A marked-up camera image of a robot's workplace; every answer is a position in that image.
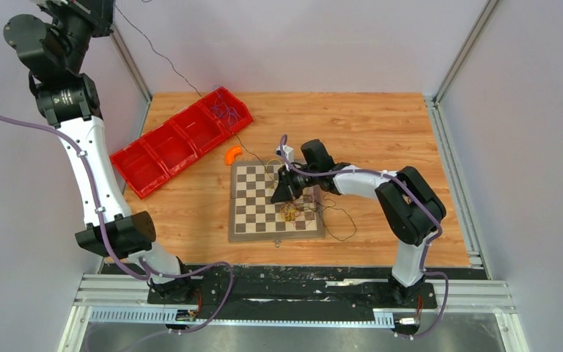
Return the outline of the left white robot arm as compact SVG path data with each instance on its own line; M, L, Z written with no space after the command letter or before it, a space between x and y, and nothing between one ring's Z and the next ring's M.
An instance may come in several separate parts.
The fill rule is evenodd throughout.
M137 264L141 280L167 285L178 304L189 302L195 284L184 277L181 261L157 242L149 213L133 213L115 177L94 81L81 72L89 43L113 31L112 1L39 1L51 17L45 22L16 15L4 26L6 43L29 71L29 89L67 153L84 209L85 228L75 235L84 250L117 265Z

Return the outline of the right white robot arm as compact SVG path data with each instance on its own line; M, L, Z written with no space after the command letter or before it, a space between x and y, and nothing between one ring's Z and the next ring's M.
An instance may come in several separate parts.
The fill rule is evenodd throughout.
M338 196L373 199L380 204L398 246L386 294L399 306L416 300L425 273L428 246L443 228L446 208L419 171L406 166L399 171L362 169L337 163L319 139L301 146L304 163L296 163L294 151L282 135L276 148L283 160L272 203L289 202L317 186Z

